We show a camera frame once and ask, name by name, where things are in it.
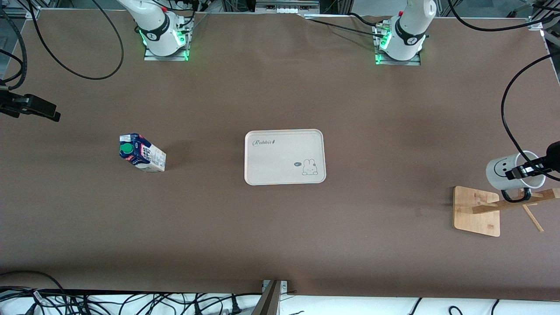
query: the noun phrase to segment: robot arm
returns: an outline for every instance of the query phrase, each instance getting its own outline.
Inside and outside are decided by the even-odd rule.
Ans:
[[[150,0],[117,0],[132,15],[146,47],[158,56],[175,53],[186,44],[185,18]]]
[[[436,16],[433,0],[408,0],[407,6],[389,20],[390,35],[381,49],[396,60],[410,60],[422,49],[425,32]]]

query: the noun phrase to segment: metal bracket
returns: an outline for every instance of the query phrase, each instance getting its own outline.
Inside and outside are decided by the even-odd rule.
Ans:
[[[190,43],[193,41],[193,28],[194,28],[194,18],[190,20],[190,22],[184,26],[184,29],[180,31],[186,31],[185,34],[178,35],[179,40],[184,40],[186,44],[179,48],[174,54],[168,56],[158,56],[154,55],[146,45],[146,41],[144,38],[144,46],[146,47],[144,50],[144,60],[145,61],[188,61],[189,54],[190,54]]]
[[[271,282],[272,280],[263,280],[263,287],[262,287],[262,292],[264,292],[267,287],[268,284]],[[288,281],[286,280],[281,280],[280,281],[280,294],[286,294],[288,293]]]
[[[381,23],[377,23],[375,26],[371,27],[374,34],[381,34],[384,37],[379,38],[372,36],[374,39],[374,53],[375,53],[375,64],[390,64],[393,66],[420,66],[420,53],[416,53],[414,57],[407,61],[401,61],[391,58],[383,49],[382,45],[385,45],[387,38],[390,36],[389,30],[390,21],[384,20]]]
[[[531,18],[532,18],[532,17],[530,16],[530,17],[526,18],[525,21],[531,22]],[[528,28],[530,31],[540,31],[540,30],[543,29],[543,24],[542,24],[542,23],[531,24],[531,25],[527,26],[527,28]]]

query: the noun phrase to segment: white tray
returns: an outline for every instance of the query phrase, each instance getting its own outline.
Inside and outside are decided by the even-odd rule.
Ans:
[[[247,184],[318,184],[325,178],[325,147],[319,130],[250,131],[245,136]]]

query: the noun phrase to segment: white floor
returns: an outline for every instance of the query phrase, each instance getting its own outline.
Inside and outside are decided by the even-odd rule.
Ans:
[[[185,300],[191,301],[194,294],[185,294]],[[227,294],[208,294],[208,297],[228,297]],[[128,295],[98,295],[91,297],[95,301],[107,301],[122,303]],[[181,294],[171,296],[175,300],[183,301]],[[153,297],[142,298],[127,303],[123,308],[121,315],[145,314],[147,308],[139,312]],[[246,309],[256,305],[259,299],[258,295],[238,297],[237,302],[241,309]],[[311,297],[311,296],[286,296],[282,297],[280,303],[280,315],[293,315],[303,311],[302,315],[341,315],[341,314],[375,314],[375,315],[408,315],[416,298],[352,298],[352,297]],[[169,305],[157,305],[152,315],[175,315],[180,314],[184,307],[173,302],[166,301]],[[422,299],[414,315],[449,315],[448,308],[455,305],[461,309],[465,315],[490,315],[491,307],[495,300],[486,299]],[[0,303],[1,315],[18,315],[25,312],[32,305],[31,298],[17,298]],[[200,308],[203,309],[213,300],[203,302]],[[43,300],[44,305],[50,305],[48,301]],[[111,315],[118,315],[120,305],[103,304]],[[203,315],[215,315],[220,311],[220,303],[203,310]],[[228,299],[223,302],[223,312],[231,311],[231,302]],[[36,308],[35,314],[43,315],[40,308]],[[459,312],[453,311],[453,315],[459,315]],[[560,302],[537,302],[537,301],[519,301],[519,300],[501,300],[496,306],[494,315],[558,315],[560,314]],[[45,315],[59,315],[54,308],[45,308]],[[194,315],[194,307],[190,307],[185,315]]]

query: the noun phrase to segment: white mug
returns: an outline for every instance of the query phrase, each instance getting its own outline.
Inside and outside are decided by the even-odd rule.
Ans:
[[[531,160],[537,159],[538,156],[531,151],[523,151]],[[509,156],[494,159],[486,165],[486,178],[495,189],[506,191],[509,189],[522,189],[522,188],[539,188],[544,184],[546,177],[538,175],[533,177],[525,177],[520,179],[509,180],[506,177],[506,171],[509,171],[516,166],[525,164],[525,159],[521,153],[512,154]]]

